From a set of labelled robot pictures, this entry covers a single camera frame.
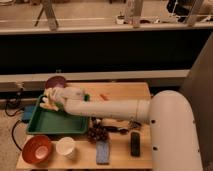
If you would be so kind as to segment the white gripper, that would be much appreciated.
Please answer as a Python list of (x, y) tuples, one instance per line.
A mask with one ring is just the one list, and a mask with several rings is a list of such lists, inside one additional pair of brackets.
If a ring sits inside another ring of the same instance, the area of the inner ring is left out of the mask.
[(68, 105), (86, 103), (85, 91), (77, 87), (54, 87), (49, 91), (48, 100), (53, 109), (65, 109)]

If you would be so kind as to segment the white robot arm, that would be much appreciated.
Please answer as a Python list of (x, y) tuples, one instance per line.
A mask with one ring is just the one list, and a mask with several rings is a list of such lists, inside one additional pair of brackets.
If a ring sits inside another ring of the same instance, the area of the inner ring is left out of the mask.
[(162, 91), (151, 100), (84, 101), (78, 88), (55, 87), (48, 98), (69, 114), (150, 124), (153, 171), (203, 171), (193, 111), (176, 91)]

